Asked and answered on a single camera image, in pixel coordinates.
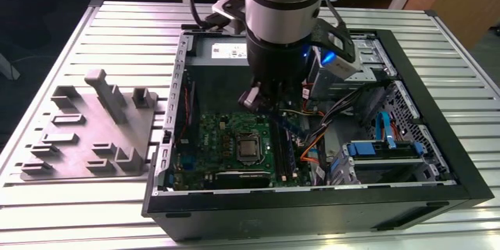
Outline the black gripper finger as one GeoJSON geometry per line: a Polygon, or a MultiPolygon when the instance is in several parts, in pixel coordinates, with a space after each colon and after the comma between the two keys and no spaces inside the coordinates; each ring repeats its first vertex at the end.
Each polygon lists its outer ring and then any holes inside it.
{"type": "Polygon", "coordinates": [[[239,104],[252,113],[269,113],[269,99],[261,94],[260,86],[252,87],[239,98],[239,104]]]}
{"type": "Polygon", "coordinates": [[[277,109],[296,109],[300,99],[301,83],[296,81],[280,81],[276,94],[277,109]]]}

